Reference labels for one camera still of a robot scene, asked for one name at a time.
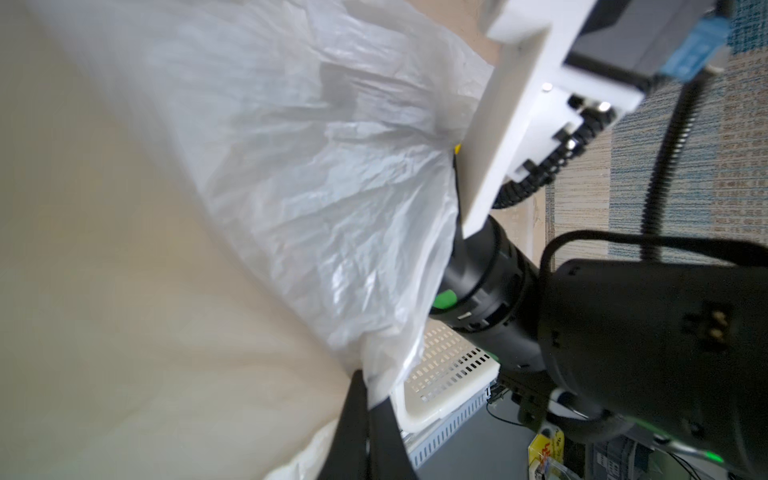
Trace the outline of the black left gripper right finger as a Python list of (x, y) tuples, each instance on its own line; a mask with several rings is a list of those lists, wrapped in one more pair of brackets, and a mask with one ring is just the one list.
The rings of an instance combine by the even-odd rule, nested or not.
[(394, 408), (386, 399), (368, 415), (369, 467), (372, 480), (417, 480), (405, 449)]

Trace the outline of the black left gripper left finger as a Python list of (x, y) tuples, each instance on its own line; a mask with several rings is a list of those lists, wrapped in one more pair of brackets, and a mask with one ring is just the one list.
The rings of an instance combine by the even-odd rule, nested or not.
[(369, 460), (367, 388), (363, 372), (353, 373), (320, 480), (366, 479)]

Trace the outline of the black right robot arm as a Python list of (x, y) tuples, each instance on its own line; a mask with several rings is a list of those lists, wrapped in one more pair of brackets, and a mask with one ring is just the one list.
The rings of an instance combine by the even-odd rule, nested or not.
[(457, 237), (430, 311), (501, 367), (530, 429), (634, 426), (668, 452), (767, 475), (767, 251), (579, 230), (534, 265), (488, 219)]

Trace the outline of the white plastic bag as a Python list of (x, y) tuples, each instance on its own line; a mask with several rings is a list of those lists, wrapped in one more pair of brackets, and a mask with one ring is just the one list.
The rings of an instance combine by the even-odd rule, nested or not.
[(418, 362), (491, 66), (405, 1), (1, 5), (1, 475), (313, 479)]

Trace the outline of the white perforated plastic basket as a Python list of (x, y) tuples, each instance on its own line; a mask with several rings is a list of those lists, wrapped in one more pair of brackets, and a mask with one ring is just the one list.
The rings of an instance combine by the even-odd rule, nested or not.
[(488, 353), (444, 323), (427, 322), (422, 359), (391, 395), (414, 469), (484, 408), (499, 368)]

